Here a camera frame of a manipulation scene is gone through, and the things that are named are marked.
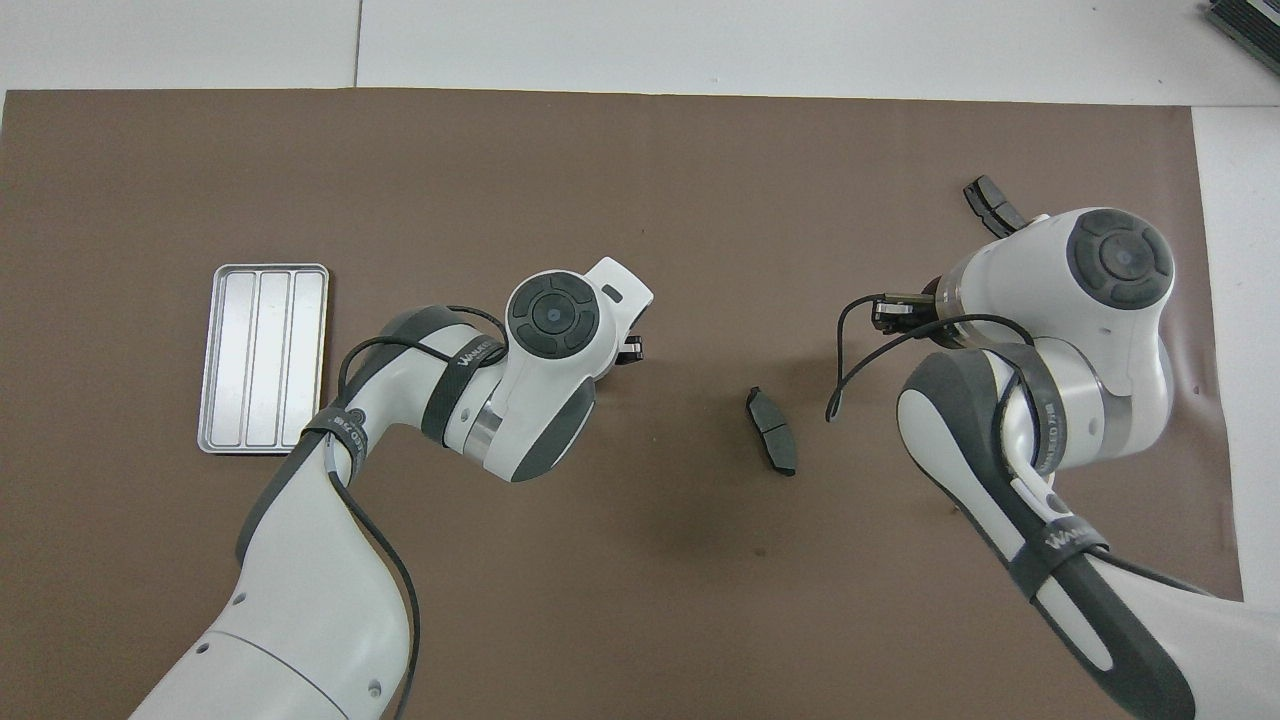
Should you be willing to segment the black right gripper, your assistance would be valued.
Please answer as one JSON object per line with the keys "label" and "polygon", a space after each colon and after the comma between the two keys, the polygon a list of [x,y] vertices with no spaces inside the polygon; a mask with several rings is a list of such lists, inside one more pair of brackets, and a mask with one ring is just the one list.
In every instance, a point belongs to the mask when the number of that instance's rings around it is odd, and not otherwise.
{"label": "black right gripper", "polygon": [[928,304],[916,305],[915,293],[883,293],[872,301],[872,325],[877,331],[914,331],[950,318],[942,281],[931,281],[920,291]]}

